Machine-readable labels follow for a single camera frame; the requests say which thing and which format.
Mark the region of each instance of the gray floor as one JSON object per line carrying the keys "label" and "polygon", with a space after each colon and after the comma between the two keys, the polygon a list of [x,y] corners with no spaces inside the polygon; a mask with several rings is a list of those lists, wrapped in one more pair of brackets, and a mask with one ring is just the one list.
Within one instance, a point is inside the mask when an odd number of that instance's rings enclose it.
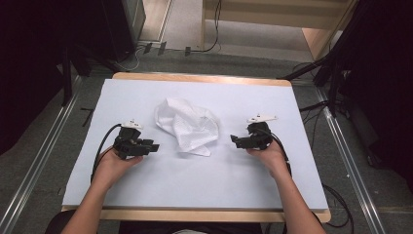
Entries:
{"label": "gray floor", "polygon": [[[157,52],[153,51],[147,55],[139,55],[139,57],[140,65],[135,72],[223,74],[263,78],[282,77],[298,64],[296,61],[214,54],[185,57],[180,52],[167,52],[158,57]],[[105,68],[95,66],[92,76],[84,78],[80,95],[71,115],[13,233],[43,233],[49,220],[59,212],[65,184],[88,130],[88,126],[82,127],[82,125],[89,113],[80,108],[94,108],[100,87],[104,79],[110,76],[111,74]],[[310,78],[310,74],[306,74],[303,80]],[[294,85],[293,89],[300,107],[318,102],[315,87]],[[60,110],[61,99],[61,94],[58,94],[27,129],[19,143],[0,156],[1,215],[6,211],[10,199],[30,167],[47,131],[52,126]],[[388,233],[413,233],[413,228],[409,225],[413,218],[413,196],[407,190],[404,180],[392,171],[378,171],[370,168],[352,123],[341,115],[338,118],[386,230]],[[306,125],[309,140],[312,138],[314,124],[315,120]],[[323,116],[318,120],[315,136],[314,156],[321,180],[339,191],[345,198],[355,220],[356,233],[369,233],[369,227],[356,193],[347,177],[348,173]],[[332,212],[331,222],[342,222],[346,217],[344,210],[337,205],[333,197],[328,194],[326,196]],[[116,233],[117,226],[117,221],[103,221],[99,233]],[[274,231],[278,231],[277,233],[280,233],[281,228],[280,224],[273,226]],[[340,229],[333,229],[329,226],[325,228],[328,233],[350,233],[349,226]]]}

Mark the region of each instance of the black cable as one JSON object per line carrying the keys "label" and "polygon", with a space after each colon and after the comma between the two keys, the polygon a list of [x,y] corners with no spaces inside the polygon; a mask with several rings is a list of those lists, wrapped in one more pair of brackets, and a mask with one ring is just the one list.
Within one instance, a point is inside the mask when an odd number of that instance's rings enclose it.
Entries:
{"label": "black cable", "polygon": [[326,224],[335,228],[341,228],[347,225],[347,223],[350,222],[351,225],[351,233],[355,233],[355,221],[353,220],[352,213],[350,212],[349,207],[347,206],[346,202],[344,201],[343,197],[333,188],[330,186],[325,185],[324,183],[321,184],[324,189],[326,189],[331,195],[333,195],[337,201],[341,204],[341,206],[344,208],[344,210],[347,213],[347,219],[344,223],[342,224],[332,224],[330,222],[327,222]]}
{"label": "black cable", "polygon": [[209,52],[210,50],[212,50],[216,43],[218,42],[218,24],[219,24],[219,18],[221,16],[221,8],[222,8],[222,0],[218,0],[218,4],[216,4],[216,8],[215,8],[215,42],[213,43],[213,45],[207,49],[207,50],[203,50],[203,51],[191,51],[191,52],[195,52],[195,53],[205,53],[205,52]]}
{"label": "black cable", "polygon": [[112,131],[114,129],[116,129],[118,127],[121,127],[121,126],[122,126],[121,124],[117,124],[117,125],[113,126],[112,128],[110,128],[110,130],[106,133],[106,135],[104,136],[102,142],[100,143],[99,149],[97,150],[96,156],[94,158],[94,168],[93,168],[92,174],[91,174],[91,182],[94,179],[94,173],[96,172],[97,166],[99,165],[99,163],[102,160],[103,156],[105,156],[106,153],[109,151],[109,150],[106,150],[106,152],[99,159],[100,150],[102,150],[104,142],[106,141],[107,137],[109,137],[110,133],[112,133]]}
{"label": "black cable", "polygon": [[300,111],[300,112],[304,112],[304,111],[307,111],[307,110],[313,110],[313,109],[316,109],[316,108],[318,108],[318,107],[320,107],[320,106],[323,106],[323,105],[326,105],[326,104],[328,104],[328,100],[323,100],[323,101],[320,101],[320,102],[317,103],[317,104],[300,108],[299,111]]}
{"label": "black cable", "polygon": [[313,137],[311,140],[311,149],[313,150],[313,146],[314,146],[314,139],[316,138],[316,126],[317,126],[317,121],[319,120],[319,116],[321,115],[322,111],[325,109],[325,106],[319,111],[319,113],[317,114],[317,118],[316,118],[316,122],[314,123],[314,128],[313,128]]}

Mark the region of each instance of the wire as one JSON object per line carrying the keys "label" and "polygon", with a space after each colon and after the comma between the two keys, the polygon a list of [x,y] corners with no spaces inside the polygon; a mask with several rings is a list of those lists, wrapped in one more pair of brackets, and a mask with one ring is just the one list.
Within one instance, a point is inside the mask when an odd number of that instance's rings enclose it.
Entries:
{"label": "wire", "polygon": [[317,118],[316,118],[316,122],[314,123],[314,128],[313,128],[313,137],[311,140],[311,149],[313,150],[314,147],[314,139],[316,138],[316,126],[317,126],[317,121],[319,120],[319,116],[321,115],[322,111],[325,109],[325,106],[319,111],[319,113],[317,114]]}
{"label": "wire", "polygon": [[109,137],[110,133],[112,133],[112,131],[118,127],[121,127],[121,124],[117,124],[115,126],[113,126],[112,128],[109,129],[109,131],[106,133],[106,135],[104,136],[102,142],[100,143],[99,149],[97,150],[96,156],[94,157],[94,168],[92,170],[92,175],[91,175],[91,182],[94,179],[94,173],[96,172],[97,166],[99,165],[100,161],[102,160],[102,158],[106,155],[107,152],[109,152],[110,149],[106,150],[106,152],[104,152],[104,154],[100,157],[99,159],[99,155],[100,155],[100,151],[102,150],[103,144],[106,141],[107,137]]}
{"label": "wire", "polygon": [[344,208],[344,210],[347,213],[347,219],[344,223],[342,224],[332,224],[330,222],[327,222],[326,224],[335,228],[341,228],[347,225],[347,223],[350,222],[351,225],[351,233],[355,233],[355,221],[353,220],[353,216],[352,213],[350,212],[349,207],[347,206],[346,201],[344,201],[343,197],[333,188],[331,188],[330,186],[325,185],[324,183],[321,184],[322,187],[327,190],[331,195],[333,195],[337,201],[341,204],[341,206]]}
{"label": "wire", "polygon": [[216,8],[215,8],[215,18],[214,18],[214,21],[215,21],[215,42],[213,43],[213,45],[207,50],[191,51],[191,52],[205,53],[205,52],[209,52],[210,50],[212,50],[215,47],[216,43],[218,42],[218,35],[219,35],[218,25],[219,25],[219,17],[221,16],[221,8],[222,8],[222,0],[218,0],[218,3],[216,4]]}
{"label": "wire", "polygon": [[139,64],[140,64],[139,58],[137,57],[137,53],[138,53],[139,51],[143,50],[143,49],[145,49],[144,46],[143,46],[143,47],[142,47],[142,46],[137,46],[136,51],[134,52],[134,57],[136,58],[136,66],[134,66],[133,68],[124,67],[124,66],[122,66],[119,62],[116,62],[116,64],[117,64],[118,66],[120,66],[121,68],[127,70],[127,71],[133,71],[133,70],[137,69],[137,68],[139,67]]}

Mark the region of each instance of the metal rail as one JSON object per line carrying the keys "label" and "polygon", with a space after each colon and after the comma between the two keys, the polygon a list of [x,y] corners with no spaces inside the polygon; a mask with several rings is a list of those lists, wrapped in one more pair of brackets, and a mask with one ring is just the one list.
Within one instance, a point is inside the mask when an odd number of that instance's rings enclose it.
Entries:
{"label": "metal rail", "polygon": [[[322,88],[317,88],[317,93],[320,101],[328,100]],[[346,140],[343,136],[343,133],[341,132],[337,120],[333,118],[333,116],[327,108],[325,108],[323,111],[328,126],[330,127],[330,130],[336,141],[337,147],[340,151],[340,155],[343,159],[346,170],[350,176],[350,180],[360,202],[360,206],[364,212],[364,216],[370,227],[371,233],[385,234],[386,231],[379,217],[376,206],[374,205],[373,200],[371,199],[370,194],[368,193],[368,190],[364,184],[364,181],[361,178],[356,162],[353,158],[352,152],[350,151],[349,146],[346,143]]]}

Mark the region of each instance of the white tissue paper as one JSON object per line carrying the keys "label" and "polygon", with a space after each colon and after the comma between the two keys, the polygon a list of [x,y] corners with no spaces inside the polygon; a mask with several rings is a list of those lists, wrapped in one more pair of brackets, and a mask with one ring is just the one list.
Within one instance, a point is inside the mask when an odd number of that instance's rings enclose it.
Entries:
{"label": "white tissue paper", "polygon": [[210,156],[205,144],[218,139],[217,118],[183,98],[167,98],[157,106],[155,121],[176,137],[180,152]]}

